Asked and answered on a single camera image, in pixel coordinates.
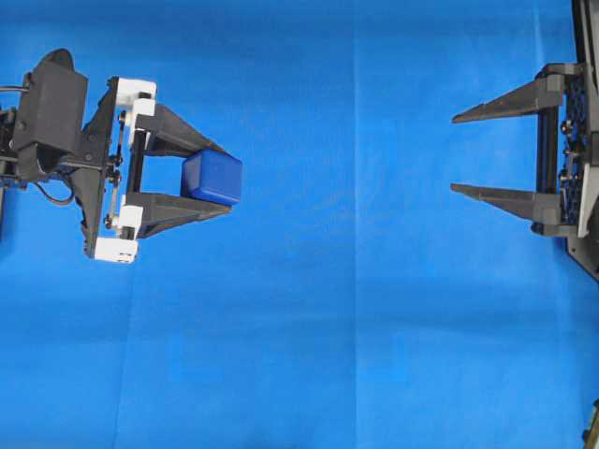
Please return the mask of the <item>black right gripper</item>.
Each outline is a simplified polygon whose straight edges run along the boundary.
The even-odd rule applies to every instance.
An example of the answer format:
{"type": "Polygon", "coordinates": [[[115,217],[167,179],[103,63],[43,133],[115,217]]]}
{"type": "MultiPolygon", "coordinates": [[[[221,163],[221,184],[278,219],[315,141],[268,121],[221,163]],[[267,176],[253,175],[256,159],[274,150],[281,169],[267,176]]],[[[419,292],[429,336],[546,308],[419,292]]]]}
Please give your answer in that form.
{"type": "Polygon", "coordinates": [[[574,226],[579,238],[596,239],[598,87],[590,65],[545,65],[535,80],[457,114],[451,122],[468,123],[536,113],[536,189],[542,193],[458,183],[451,183],[450,188],[519,218],[541,225],[563,222],[574,226]]]}

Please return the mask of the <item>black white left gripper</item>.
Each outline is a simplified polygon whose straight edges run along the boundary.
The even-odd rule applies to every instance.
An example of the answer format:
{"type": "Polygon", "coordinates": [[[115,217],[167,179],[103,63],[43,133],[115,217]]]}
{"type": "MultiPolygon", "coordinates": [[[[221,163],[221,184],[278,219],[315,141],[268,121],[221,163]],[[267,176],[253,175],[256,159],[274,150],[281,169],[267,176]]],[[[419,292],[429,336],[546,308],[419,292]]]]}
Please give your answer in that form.
{"type": "Polygon", "coordinates": [[[144,143],[148,156],[188,158],[201,150],[226,153],[164,105],[156,105],[156,84],[148,80],[113,77],[98,103],[92,120],[82,132],[80,149],[69,175],[77,205],[82,212],[81,231],[85,255],[107,262],[133,262],[138,239],[170,228],[207,221],[230,213],[231,207],[181,196],[131,192],[119,196],[123,142],[110,154],[115,112],[122,111],[121,127],[128,129],[129,145],[144,143]]]}

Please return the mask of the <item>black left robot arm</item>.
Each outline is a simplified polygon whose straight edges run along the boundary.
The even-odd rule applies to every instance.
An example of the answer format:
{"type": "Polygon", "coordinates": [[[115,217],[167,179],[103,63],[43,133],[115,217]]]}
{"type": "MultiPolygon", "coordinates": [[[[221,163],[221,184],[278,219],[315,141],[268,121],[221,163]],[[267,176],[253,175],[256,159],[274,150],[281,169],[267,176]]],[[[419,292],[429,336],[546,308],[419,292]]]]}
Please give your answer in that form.
{"type": "Polygon", "coordinates": [[[84,76],[50,62],[28,73],[20,105],[1,113],[1,185],[62,181],[82,211],[84,253],[132,263],[141,239],[230,212],[242,163],[159,104],[154,83],[107,85],[84,123],[84,76]],[[156,156],[183,159],[179,195],[142,192],[144,159],[156,156]]]}

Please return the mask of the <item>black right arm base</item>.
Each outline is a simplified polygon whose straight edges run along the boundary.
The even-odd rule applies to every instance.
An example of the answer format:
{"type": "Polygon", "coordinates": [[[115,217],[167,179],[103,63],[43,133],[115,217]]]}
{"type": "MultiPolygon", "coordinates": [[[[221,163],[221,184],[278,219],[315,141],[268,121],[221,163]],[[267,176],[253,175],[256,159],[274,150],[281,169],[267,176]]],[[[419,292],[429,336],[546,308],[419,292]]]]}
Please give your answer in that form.
{"type": "Polygon", "coordinates": [[[572,3],[577,64],[581,73],[567,88],[567,216],[577,229],[568,254],[598,278],[598,3],[572,3]]]}

